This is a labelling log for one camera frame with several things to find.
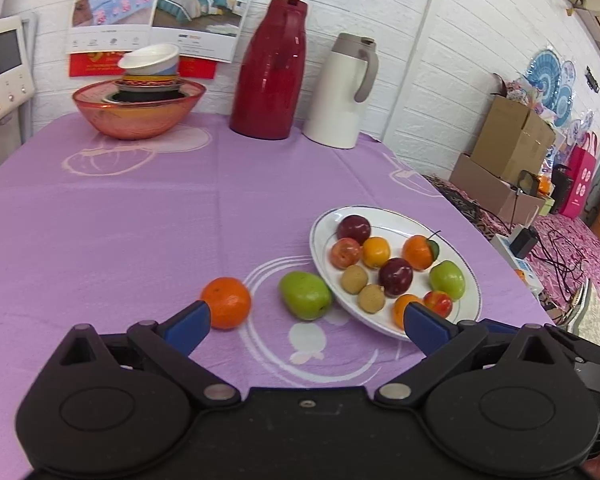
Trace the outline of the red yellow apple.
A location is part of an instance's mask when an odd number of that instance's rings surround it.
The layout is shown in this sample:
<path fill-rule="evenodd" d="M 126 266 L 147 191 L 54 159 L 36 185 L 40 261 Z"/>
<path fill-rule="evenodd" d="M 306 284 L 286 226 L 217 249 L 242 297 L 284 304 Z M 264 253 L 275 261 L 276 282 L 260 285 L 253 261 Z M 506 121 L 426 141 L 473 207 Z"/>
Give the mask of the red yellow apple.
<path fill-rule="evenodd" d="M 453 310 L 453 299 L 440 290 L 430 290 L 422 301 L 427 309 L 442 318 L 447 318 Z"/>

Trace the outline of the small orange tangerine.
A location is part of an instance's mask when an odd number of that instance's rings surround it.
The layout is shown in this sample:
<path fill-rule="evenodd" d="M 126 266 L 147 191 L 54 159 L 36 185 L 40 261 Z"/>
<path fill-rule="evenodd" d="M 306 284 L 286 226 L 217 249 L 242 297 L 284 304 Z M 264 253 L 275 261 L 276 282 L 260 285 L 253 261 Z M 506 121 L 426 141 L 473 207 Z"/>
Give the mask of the small orange tangerine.
<path fill-rule="evenodd" d="M 415 295 L 404 294 L 394 302 L 392 306 L 392 319 L 393 323 L 396 324 L 397 328 L 404 330 L 404 313 L 410 304 L 421 304 L 424 305 L 424 300 Z"/>

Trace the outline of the dark red plum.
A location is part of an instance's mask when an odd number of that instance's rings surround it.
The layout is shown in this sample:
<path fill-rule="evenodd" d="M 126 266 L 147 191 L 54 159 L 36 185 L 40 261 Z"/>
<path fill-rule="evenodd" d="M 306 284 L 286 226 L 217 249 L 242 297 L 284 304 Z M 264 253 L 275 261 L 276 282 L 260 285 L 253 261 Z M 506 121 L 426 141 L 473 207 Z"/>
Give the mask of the dark red plum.
<path fill-rule="evenodd" d="M 338 223 L 336 229 L 338 240 L 350 238 L 360 245 L 370 238 L 370 234 L 372 234 L 370 222 L 359 214 L 349 214 Z"/>
<path fill-rule="evenodd" d="M 413 281 L 413 268 L 403 258 L 389 259 L 378 271 L 378 284 L 388 297 L 405 294 Z"/>

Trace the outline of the orange with green leaf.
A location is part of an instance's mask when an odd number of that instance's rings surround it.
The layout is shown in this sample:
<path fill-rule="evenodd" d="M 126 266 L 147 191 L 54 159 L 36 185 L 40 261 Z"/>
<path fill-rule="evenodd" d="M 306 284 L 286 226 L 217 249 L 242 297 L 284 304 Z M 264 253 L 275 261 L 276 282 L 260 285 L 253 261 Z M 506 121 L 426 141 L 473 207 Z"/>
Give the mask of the orange with green leaf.
<path fill-rule="evenodd" d="M 432 266 L 440 254 L 440 247 L 434 239 L 437 232 L 431 235 L 413 235 L 402 247 L 402 258 L 416 271 L 425 271 Z"/>

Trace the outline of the brown kiwi longan fruit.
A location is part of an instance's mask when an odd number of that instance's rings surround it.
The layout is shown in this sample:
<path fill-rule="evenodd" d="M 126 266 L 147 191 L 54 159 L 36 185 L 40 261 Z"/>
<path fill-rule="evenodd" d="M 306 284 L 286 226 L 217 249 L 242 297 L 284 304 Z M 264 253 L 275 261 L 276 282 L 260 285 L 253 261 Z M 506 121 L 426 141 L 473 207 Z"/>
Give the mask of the brown kiwi longan fruit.
<path fill-rule="evenodd" d="M 368 274 L 362 266 L 348 266 L 340 276 L 341 288 L 350 295 L 357 295 L 368 284 Z"/>

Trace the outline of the yellow orange small fruit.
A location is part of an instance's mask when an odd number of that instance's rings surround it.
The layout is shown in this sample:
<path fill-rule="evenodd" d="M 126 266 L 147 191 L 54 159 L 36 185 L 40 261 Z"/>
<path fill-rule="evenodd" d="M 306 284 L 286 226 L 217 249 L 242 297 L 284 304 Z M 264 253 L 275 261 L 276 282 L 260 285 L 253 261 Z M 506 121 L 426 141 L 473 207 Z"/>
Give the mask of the yellow orange small fruit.
<path fill-rule="evenodd" d="M 383 237 L 371 236 L 362 244 L 362 263 L 369 269 L 380 269 L 391 258 L 391 247 Z"/>

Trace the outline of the small red peach apple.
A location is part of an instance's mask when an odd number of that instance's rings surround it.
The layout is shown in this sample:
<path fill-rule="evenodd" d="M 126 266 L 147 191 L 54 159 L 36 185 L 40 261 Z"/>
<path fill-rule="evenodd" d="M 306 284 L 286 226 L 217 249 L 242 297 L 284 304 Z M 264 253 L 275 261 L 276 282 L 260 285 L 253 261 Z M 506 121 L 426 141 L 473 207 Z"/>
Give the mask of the small red peach apple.
<path fill-rule="evenodd" d="M 329 252 L 330 263 L 339 270 L 355 266 L 361 259 L 362 246 L 351 237 L 343 237 L 332 245 Z"/>

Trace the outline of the large orange mandarin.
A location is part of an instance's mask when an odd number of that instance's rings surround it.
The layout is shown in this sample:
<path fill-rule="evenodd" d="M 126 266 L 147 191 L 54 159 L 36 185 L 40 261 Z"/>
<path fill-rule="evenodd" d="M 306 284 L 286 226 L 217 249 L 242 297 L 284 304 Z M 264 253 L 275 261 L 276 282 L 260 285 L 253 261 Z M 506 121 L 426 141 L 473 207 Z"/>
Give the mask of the large orange mandarin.
<path fill-rule="evenodd" d="M 200 299 L 208 304 L 211 327 L 216 330 L 234 330 L 251 310 L 250 292 L 237 278 L 216 278 L 204 286 Z"/>

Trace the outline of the green apple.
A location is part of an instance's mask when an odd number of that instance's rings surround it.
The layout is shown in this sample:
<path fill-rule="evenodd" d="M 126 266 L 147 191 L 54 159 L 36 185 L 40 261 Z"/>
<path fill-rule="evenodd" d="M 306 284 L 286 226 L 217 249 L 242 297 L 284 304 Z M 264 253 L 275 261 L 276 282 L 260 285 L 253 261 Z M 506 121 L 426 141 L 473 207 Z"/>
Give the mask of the green apple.
<path fill-rule="evenodd" d="M 301 321 L 322 318 L 332 305 L 332 293 L 313 273 L 289 272 L 279 281 L 278 290 L 288 311 Z"/>

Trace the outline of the brown cardboard box upper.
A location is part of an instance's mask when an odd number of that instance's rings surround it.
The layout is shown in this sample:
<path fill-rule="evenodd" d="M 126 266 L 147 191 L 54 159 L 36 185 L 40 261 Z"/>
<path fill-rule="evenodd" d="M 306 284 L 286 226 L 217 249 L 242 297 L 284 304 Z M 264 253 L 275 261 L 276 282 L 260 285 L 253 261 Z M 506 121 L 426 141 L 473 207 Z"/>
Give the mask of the brown cardboard box upper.
<path fill-rule="evenodd" d="M 470 158 L 494 177 L 516 185 L 520 174 L 538 174 L 556 134 L 531 108 L 496 96 Z"/>

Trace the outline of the white thermos jug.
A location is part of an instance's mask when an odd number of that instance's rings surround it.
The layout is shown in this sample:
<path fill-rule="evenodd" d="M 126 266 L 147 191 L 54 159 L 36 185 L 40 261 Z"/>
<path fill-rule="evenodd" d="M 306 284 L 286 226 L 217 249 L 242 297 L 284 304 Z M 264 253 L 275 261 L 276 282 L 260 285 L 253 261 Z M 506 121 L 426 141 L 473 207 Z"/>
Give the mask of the white thermos jug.
<path fill-rule="evenodd" d="M 302 133 L 329 148 L 354 148 L 378 68 L 376 41 L 342 32 L 318 75 Z"/>

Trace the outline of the blue patterned plates decoration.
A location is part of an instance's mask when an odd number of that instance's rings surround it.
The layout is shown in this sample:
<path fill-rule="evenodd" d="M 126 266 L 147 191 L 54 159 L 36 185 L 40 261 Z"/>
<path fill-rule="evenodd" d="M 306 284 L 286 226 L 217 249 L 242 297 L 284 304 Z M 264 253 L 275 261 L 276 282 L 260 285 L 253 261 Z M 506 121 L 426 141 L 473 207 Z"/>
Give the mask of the blue patterned plates decoration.
<path fill-rule="evenodd" d="M 526 78 L 539 91 L 542 107 L 554 113 L 554 125 L 562 128 L 571 117 L 576 66 L 562 61 L 551 49 L 539 51 L 530 61 Z"/>

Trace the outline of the red thermos jug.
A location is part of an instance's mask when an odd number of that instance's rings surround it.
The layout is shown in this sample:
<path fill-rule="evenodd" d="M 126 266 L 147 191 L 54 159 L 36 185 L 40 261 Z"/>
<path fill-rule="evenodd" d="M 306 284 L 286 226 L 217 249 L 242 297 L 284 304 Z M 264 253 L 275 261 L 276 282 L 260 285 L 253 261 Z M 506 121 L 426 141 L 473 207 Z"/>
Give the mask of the red thermos jug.
<path fill-rule="evenodd" d="M 302 0 L 271 0 L 242 59 L 230 128 L 261 140 L 288 138 L 306 62 Z"/>

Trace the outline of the white machine with screen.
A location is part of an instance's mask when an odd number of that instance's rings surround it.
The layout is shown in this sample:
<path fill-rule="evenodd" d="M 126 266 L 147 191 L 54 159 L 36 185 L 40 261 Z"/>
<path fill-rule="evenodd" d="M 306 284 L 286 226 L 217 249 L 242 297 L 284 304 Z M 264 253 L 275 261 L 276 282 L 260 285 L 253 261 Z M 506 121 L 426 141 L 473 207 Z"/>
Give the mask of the white machine with screen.
<path fill-rule="evenodd" d="M 31 130 L 30 101 L 35 88 L 32 49 L 27 33 L 35 32 L 36 18 L 0 18 L 0 166 L 23 144 Z"/>

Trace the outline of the bedding wall calendar poster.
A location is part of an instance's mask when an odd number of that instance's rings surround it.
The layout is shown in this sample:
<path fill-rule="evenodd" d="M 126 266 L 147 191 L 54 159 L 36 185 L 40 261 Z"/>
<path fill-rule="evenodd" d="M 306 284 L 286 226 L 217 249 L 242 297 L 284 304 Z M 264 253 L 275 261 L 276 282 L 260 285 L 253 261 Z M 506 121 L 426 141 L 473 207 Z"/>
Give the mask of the bedding wall calendar poster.
<path fill-rule="evenodd" d="M 186 76 L 233 61 L 250 0 L 74 0 L 67 51 L 71 77 L 121 72 L 122 53 L 175 44 Z"/>

